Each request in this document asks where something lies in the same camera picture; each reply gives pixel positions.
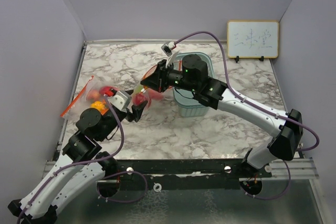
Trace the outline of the clear bag orange zipper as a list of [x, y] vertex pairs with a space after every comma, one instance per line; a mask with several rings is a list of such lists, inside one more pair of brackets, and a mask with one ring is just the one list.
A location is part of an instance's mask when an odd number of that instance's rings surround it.
[[77, 120], [86, 109], [97, 109], [104, 115], [108, 106], [104, 96], [112, 97], [120, 89], [108, 84], [101, 77], [92, 75], [78, 95], [60, 115], [66, 120]]

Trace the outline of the orange tangerine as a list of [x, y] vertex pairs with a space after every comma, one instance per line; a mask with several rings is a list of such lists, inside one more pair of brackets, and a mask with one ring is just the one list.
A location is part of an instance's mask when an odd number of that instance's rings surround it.
[[100, 99], [100, 93], [98, 90], [90, 90], [87, 94], [87, 100], [91, 102], [95, 102]]

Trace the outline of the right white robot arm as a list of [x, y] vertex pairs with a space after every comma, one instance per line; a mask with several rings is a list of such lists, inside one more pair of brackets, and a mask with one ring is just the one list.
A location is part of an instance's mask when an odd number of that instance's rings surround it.
[[209, 76], [207, 63], [197, 54], [184, 56], [181, 70], [160, 61], [141, 84], [157, 92], [168, 87], [190, 91], [201, 105], [234, 114], [266, 131], [270, 140], [250, 149], [242, 161], [241, 171], [246, 177], [254, 177], [276, 159], [292, 160], [303, 135], [299, 111], [287, 113], [247, 97], [240, 99], [226, 83]]

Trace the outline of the red apple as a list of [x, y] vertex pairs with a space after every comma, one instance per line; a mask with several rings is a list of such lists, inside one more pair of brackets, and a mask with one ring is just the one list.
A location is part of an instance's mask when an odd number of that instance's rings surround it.
[[133, 98], [132, 102], [134, 105], [140, 105], [141, 103], [147, 101], [147, 97], [142, 93], [137, 93]]

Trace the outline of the yellow orange fruit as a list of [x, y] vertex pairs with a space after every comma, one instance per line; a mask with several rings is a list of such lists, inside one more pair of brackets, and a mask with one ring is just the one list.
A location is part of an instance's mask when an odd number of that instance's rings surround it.
[[90, 105], [90, 107], [98, 110], [101, 114], [104, 114], [108, 110], [104, 101], [95, 101]]

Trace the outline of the green apple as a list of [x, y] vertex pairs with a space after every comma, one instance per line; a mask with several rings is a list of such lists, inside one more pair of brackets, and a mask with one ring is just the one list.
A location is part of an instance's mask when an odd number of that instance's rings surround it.
[[144, 89], [144, 86], [141, 83], [138, 83], [136, 87], [133, 89], [133, 93], [137, 94], [140, 93]]

